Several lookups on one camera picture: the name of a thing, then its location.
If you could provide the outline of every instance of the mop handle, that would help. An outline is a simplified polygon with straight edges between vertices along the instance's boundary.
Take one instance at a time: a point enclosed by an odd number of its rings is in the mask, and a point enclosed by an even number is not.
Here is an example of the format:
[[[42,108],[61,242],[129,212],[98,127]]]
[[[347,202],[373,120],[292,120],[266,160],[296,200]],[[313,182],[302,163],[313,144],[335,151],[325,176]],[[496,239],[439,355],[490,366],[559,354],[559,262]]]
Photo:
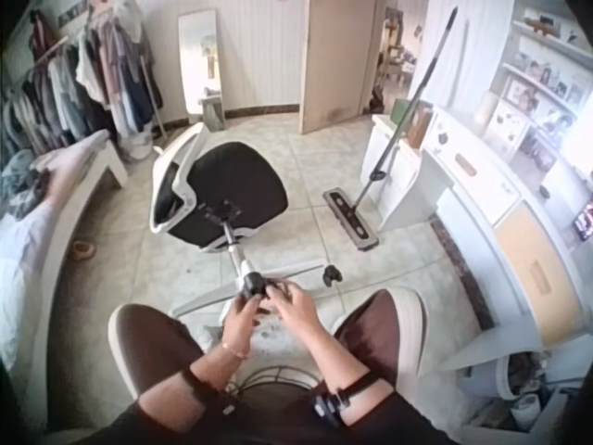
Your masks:
[[[441,37],[441,41],[438,44],[438,47],[436,48],[435,56],[433,57],[433,60],[430,62],[430,65],[428,66],[428,70],[426,70],[426,73],[424,74],[423,80],[420,82],[420,85],[418,85],[418,88],[416,89],[416,93],[414,94],[414,97],[410,101],[410,104],[406,108],[406,111],[404,111],[404,114],[401,117],[399,124],[397,125],[396,132],[394,133],[392,138],[387,143],[387,147],[385,148],[385,150],[383,151],[383,154],[379,158],[377,165],[375,165],[374,169],[372,170],[371,175],[369,177],[369,182],[364,186],[362,193],[360,193],[359,198],[354,203],[354,206],[352,206],[352,209],[351,209],[352,213],[354,213],[356,211],[356,208],[360,205],[360,202],[362,202],[362,199],[369,191],[369,188],[371,188],[371,184],[376,181],[375,178],[377,177],[377,174],[381,171],[381,167],[383,167],[383,164],[387,160],[387,156],[389,156],[389,152],[391,151],[391,148],[393,148],[393,146],[399,140],[399,138],[401,137],[401,134],[404,131],[406,122],[408,122],[408,119],[411,117],[411,115],[414,113],[414,111],[416,111],[416,108],[418,107],[418,103],[420,102],[420,96],[422,95],[424,88],[426,88],[428,81],[430,80],[431,76],[433,75],[433,71],[435,70],[435,67],[436,67],[436,62],[438,61],[438,58],[441,55],[441,52],[443,51],[443,47],[445,46],[445,42],[447,41],[448,35],[451,32],[451,28],[453,27],[453,23],[455,22],[455,18],[457,17],[457,10],[458,10],[458,8],[455,6],[453,11],[451,11],[451,15],[448,18],[448,23],[447,23],[447,27],[445,28],[445,32],[443,33],[443,36]]]

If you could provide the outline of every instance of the clothing rack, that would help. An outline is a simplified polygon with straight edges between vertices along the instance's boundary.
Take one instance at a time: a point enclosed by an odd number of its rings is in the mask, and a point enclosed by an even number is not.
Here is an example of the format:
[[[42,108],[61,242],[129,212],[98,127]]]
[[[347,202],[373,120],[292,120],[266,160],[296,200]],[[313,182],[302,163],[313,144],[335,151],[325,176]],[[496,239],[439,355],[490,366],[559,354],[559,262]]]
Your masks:
[[[107,13],[112,13],[113,12],[113,8],[109,8],[109,9],[105,9],[103,11],[101,11],[99,14],[97,14],[95,17],[93,17],[93,12],[94,9],[92,7],[89,7],[89,13],[88,13],[88,18],[86,20],[86,22],[84,23],[83,26],[81,26],[79,29],[77,29],[75,32],[66,35],[64,37],[62,37],[54,46],[52,46],[51,48],[49,48],[45,54],[43,54],[32,66],[32,68],[30,68],[29,70],[27,70],[27,72],[20,77],[19,81],[15,83],[15,85],[20,85],[22,84],[25,79],[27,78],[27,76],[29,76],[29,74],[31,73],[32,70],[35,70],[35,68],[37,68],[39,65],[41,65],[42,63],[44,63],[52,54],[54,54],[63,44],[67,43],[71,38],[76,37],[79,32],[83,29],[83,28],[87,28],[93,21],[99,19],[100,17],[106,15]],[[140,57],[140,64],[142,66],[142,75],[145,78],[145,84],[146,84],[146,88],[148,89],[148,96],[150,97],[150,103],[152,105],[152,109],[155,112],[155,116],[157,117],[157,123],[158,123],[158,128],[160,129],[160,133],[162,134],[162,136],[165,138],[164,142],[167,142],[169,140],[169,134],[165,131],[165,126],[163,125],[163,122],[160,118],[160,114],[158,113],[158,108],[157,108],[157,101],[155,100],[155,93],[152,89],[152,85],[150,83],[150,80],[148,79],[148,73],[146,71],[146,63],[145,63],[145,58],[144,56]]]

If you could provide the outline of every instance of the floor mirror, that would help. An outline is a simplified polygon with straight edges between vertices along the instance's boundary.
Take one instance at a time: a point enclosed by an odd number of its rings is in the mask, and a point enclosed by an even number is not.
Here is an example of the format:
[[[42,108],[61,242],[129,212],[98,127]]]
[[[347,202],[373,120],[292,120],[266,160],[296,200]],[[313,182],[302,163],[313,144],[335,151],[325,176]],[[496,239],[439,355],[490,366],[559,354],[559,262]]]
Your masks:
[[[212,132],[224,130],[216,11],[184,14],[178,26],[183,94],[190,121],[201,117]]]

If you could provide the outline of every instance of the drawer handle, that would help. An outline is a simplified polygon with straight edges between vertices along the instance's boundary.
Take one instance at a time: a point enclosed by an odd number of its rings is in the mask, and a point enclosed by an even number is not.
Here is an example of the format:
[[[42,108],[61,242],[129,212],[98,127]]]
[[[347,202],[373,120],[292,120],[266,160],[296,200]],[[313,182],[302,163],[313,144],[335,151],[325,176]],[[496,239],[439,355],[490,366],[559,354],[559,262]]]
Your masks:
[[[536,282],[537,288],[539,289],[539,293],[541,295],[547,295],[552,291],[552,288],[549,285],[548,278],[546,277],[546,273],[539,264],[539,261],[535,261],[531,267],[529,268],[529,272],[531,276],[534,278]]]
[[[470,164],[469,160],[464,158],[459,153],[455,155],[455,161],[458,164],[460,164],[460,167],[463,168],[463,171],[469,174],[470,176],[474,177],[476,174],[478,174],[478,171],[473,167],[472,164]]]

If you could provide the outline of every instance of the hand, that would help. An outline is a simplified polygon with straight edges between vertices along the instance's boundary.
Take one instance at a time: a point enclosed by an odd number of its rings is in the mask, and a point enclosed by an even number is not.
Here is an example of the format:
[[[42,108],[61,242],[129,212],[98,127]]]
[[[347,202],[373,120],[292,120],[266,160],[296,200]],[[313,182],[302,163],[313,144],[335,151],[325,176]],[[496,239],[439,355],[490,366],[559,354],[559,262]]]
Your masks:
[[[324,332],[317,316],[317,308],[311,295],[290,281],[277,281],[276,286],[267,286],[266,295],[276,307],[286,327],[297,337]]]
[[[255,320],[255,316],[258,313],[269,313],[259,307],[260,303],[260,296],[247,301],[244,296],[239,295],[234,300],[233,306],[224,320],[222,331],[222,341],[227,343],[234,352],[247,355],[251,351],[253,326],[259,324]]]

